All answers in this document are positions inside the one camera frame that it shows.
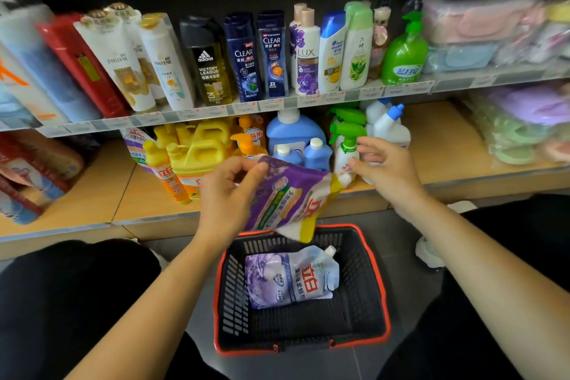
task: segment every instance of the shopping basket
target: shopping basket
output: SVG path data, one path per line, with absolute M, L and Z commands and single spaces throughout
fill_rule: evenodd
M 340 284 L 332 299 L 253 309 L 243 265 L 258 253 L 297 252 L 306 244 L 274 232 L 242 233 L 218 266 L 214 346 L 226 355 L 282 352 L 295 346 L 350 347 L 385 342 L 390 334 L 386 291 L 372 251 L 352 224 L 318 225 L 311 245 L 336 248 Z

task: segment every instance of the red basket rim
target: red basket rim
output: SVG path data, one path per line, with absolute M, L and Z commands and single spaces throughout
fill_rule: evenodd
M 351 227 L 354 230 L 356 230 L 356 232 L 358 233 L 360 240 L 364 246 L 364 249 L 366 249 L 366 252 L 368 253 L 368 257 L 370 258 L 370 263 L 372 263 L 372 269 L 374 270 L 374 275 L 376 276 L 376 282 L 378 283 L 378 289 L 380 290 L 380 297 L 382 300 L 382 311 L 384 314 L 384 321 L 386 322 L 386 331 L 384 332 L 383 335 L 381 335 L 380 337 L 376 337 L 376 338 L 365 338 L 362 340 L 353 340 L 353 341 L 348 341 L 348 342 L 343 342 L 340 344 L 336 344 L 334 346 L 329 346 L 332 349 L 338 349 L 338 348 L 345 348 L 345 347 L 354 347 L 356 345 L 368 345 L 368 344 L 380 344 L 383 342 L 386 342 L 388 340 L 388 337 L 390 336 L 390 333 L 392 332 L 392 325 L 390 323 L 390 317 L 388 315 L 388 305 L 386 304 L 386 289 L 384 288 L 384 283 L 382 282 L 382 277 L 380 276 L 380 271 L 378 270 L 378 264 L 376 263 L 376 258 L 374 257 L 374 254 L 372 253 L 372 250 L 370 249 L 370 247 L 368 246 L 368 244 L 366 243 L 366 240 L 364 239 L 364 235 L 362 234 L 362 231 L 360 230 L 360 228 L 357 225 L 354 224 L 324 224 L 324 225 L 316 225 L 315 228 L 338 228 L 338 227 Z M 267 233 L 267 231 L 252 231 L 252 232 L 244 232 L 244 233 L 239 233 L 238 237 L 240 236 L 255 236 L 255 235 L 261 235 Z M 220 260 L 219 264 L 218 264 L 218 273 L 217 273 L 217 277 L 216 277 L 216 290 L 215 290 L 215 294 L 214 294 L 214 304 L 213 304 L 213 311 L 214 311 L 214 347 L 216 348 L 216 351 L 220 354 L 223 354 L 225 356 L 249 356 L 249 355 L 255 355 L 255 354 L 262 354 L 262 353 L 275 353 L 274 350 L 222 350 L 219 347 L 219 343 L 218 343 L 218 302 L 219 302 L 219 288 L 222 282 L 222 269 L 224 267 L 224 261 L 226 259 L 226 251 L 224 251 L 224 254 L 222 255 L 222 259 Z

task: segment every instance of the price tag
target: price tag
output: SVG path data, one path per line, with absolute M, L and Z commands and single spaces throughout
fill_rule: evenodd
M 72 134 L 87 134 L 97 132 L 97 128 L 91 122 L 75 122 L 63 125 Z
M 324 104 L 336 104 L 339 102 L 344 102 L 345 96 L 346 93 L 344 90 L 322 94 Z
M 199 110 L 198 113 L 201 119 L 227 116 L 227 107 L 225 105 L 217 105 L 214 107 L 200 107 L 196 110 Z
M 251 114 L 257 113 L 257 101 L 254 102 L 240 102 L 239 104 L 232 104 L 235 114 Z
M 141 121 L 141 124 L 143 124 L 143 126 L 160 125 L 160 124 L 165 124 L 167 122 L 167 120 L 164 118 L 162 113 L 160 113 L 160 111 L 155 111 L 153 113 L 138 114 L 137 118 L 139 121 Z
M 384 86 L 362 88 L 358 94 L 358 99 L 359 101 L 366 101 L 367 99 L 382 98 L 382 95 L 384 95 Z
M 64 126 L 40 126 L 36 128 L 36 131 L 43 134 L 44 137 L 62 137 L 70 134 Z
M 132 128 L 134 125 L 128 117 L 115 117 L 113 119 L 105 119 L 103 123 L 109 129 Z
M 493 83 L 499 75 L 482 75 L 481 77 L 475 77 L 471 86 L 469 88 L 488 88 L 493 86 Z
M 176 112 L 179 121 L 191 121 L 200 118 L 200 109 L 180 110 Z
M 305 95 L 297 96 L 297 107 L 300 109 L 303 107 L 313 107 L 315 105 L 321 105 L 322 95 L 317 93 L 317 95 Z
M 277 111 L 285 108 L 285 99 L 273 98 L 259 101 L 259 108 L 261 111 Z
M 386 86 L 384 88 L 384 96 L 398 96 L 398 95 L 407 95 L 407 91 L 410 85 L 397 85 L 397 86 Z
M 421 81 L 419 83 L 410 83 L 408 86 L 408 95 L 415 95 L 419 93 L 431 93 L 435 81 Z

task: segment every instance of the adidas logo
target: adidas logo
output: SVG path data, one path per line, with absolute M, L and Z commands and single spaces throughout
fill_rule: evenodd
M 212 56 L 210 56 L 205 50 L 200 54 L 198 57 L 198 62 L 206 62 L 208 60 L 214 60 Z

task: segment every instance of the blue bottle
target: blue bottle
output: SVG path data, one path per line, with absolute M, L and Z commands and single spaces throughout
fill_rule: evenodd
M 304 160 L 299 151 L 291 150 L 287 145 L 277 145 L 276 149 L 277 152 L 273 154 L 273 158 L 295 164 L 296 166 L 303 166 Z
M 268 10 L 257 14 L 259 45 L 263 53 L 265 90 L 269 98 L 287 96 L 285 68 L 285 14 L 282 10 Z
M 302 115 L 299 109 L 279 110 L 277 117 L 267 125 L 267 150 L 269 153 L 275 153 L 277 145 L 287 145 L 291 150 L 303 155 L 313 137 L 320 138 L 323 143 L 327 142 L 320 126 Z
M 311 138 L 305 149 L 305 167 L 320 171 L 331 171 L 332 149 L 323 144 L 320 138 Z
M 251 12 L 234 12 L 226 16 L 227 52 L 232 60 L 238 82 L 239 101 L 252 102 L 263 99 L 261 75 L 257 60 L 257 46 Z

